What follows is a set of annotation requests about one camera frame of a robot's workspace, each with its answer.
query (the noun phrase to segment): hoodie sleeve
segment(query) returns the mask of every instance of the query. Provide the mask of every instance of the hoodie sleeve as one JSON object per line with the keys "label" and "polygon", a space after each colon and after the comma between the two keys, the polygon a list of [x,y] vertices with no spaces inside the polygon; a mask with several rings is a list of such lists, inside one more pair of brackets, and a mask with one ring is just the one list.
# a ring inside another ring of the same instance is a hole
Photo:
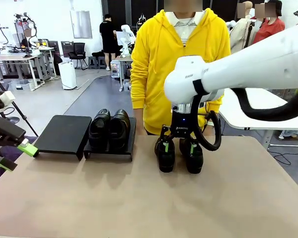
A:
{"label": "hoodie sleeve", "polygon": [[133,60],[131,69],[131,100],[133,109],[141,109],[145,106],[149,65],[146,24],[137,33],[135,48],[131,58]]}
{"label": "hoodie sleeve", "polygon": [[[229,42],[229,32],[227,30],[226,24],[223,21],[223,31],[222,31],[222,39],[221,44],[219,48],[218,55],[216,57],[216,60],[222,59],[226,56],[230,55],[230,42]],[[222,97],[219,99],[208,102],[207,111],[214,111],[216,113],[219,113],[220,105],[222,104]]]}

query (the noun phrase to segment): shoe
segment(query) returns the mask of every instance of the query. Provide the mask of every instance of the shoe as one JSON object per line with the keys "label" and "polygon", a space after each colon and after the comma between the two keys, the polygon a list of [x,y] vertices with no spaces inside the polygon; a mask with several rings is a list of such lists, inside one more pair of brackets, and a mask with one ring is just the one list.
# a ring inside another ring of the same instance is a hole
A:
{"label": "shoe", "polygon": [[120,151],[128,144],[130,121],[126,111],[118,110],[110,120],[108,142],[111,151]]}
{"label": "shoe", "polygon": [[107,109],[100,110],[89,126],[89,144],[95,150],[106,150],[108,142],[108,126],[110,112]]}
{"label": "shoe", "polygon": [[203,152],[199,144],[192,147],[189,139],[180,139],[180,151],[185,159],[187,170],[191,174],[199,174],[203,166]]}
{"label": "shoe", "polygon": [[154,152],[158,159],[159,169],[161,172],[169,173],[173,170],[175,163],[174,143],[171,140],[165,144],[159,138],[154,146]]}

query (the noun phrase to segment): stool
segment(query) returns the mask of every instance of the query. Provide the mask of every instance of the stool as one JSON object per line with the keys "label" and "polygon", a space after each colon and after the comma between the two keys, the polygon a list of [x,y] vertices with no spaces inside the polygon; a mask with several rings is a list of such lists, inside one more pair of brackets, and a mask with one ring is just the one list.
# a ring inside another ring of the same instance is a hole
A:
{"label": "stool", "polygon": [[98,69],[98,61],[96,57],[94,56],[88,57],[88,69]]}
{"label": "stool", "polygon": [[98,68],[106,68],[105,57],[98,57]]}

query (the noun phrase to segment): yellow jacket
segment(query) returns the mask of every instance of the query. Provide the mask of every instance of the yellow jacket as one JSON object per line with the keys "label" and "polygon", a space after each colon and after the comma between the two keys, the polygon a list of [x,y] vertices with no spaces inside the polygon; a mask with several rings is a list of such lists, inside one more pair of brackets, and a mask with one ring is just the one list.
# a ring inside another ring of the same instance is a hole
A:
{"label": "yellow jacket", "polygon": [[[144,109],[144,126],[148,132],[159,135],[163,124],[171,124],[171,102],[164,95],[164,81],[174,70],[177,59],[190,55],[200,55],[205,62],[230,55],[226,24],[209,8],[186,46],[163,10],[138,31],[132,53],[131,99],[134,109]],[[218,113],[220,104],[222,98],[208,102],[206,108]],[[203,126],[205,119],[200,117],[199,123]]]}

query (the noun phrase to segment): person in black clothing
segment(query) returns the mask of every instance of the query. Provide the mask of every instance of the person in black clothing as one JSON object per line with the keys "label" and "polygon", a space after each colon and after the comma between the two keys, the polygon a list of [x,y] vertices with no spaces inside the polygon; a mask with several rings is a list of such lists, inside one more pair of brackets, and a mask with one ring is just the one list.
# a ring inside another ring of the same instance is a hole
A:
{"label": "person in black clothing", "polygon": [[111,22],[111,15],[105,15],[105,21],[103,21],[99,26],[99,32],[103,38],[103,50],[105,54],[106,70],[110,71],[109,68],[109,54],[111,54],[111,59],[116,58],[117,51],[117,40],[116,31],[113,23]]}

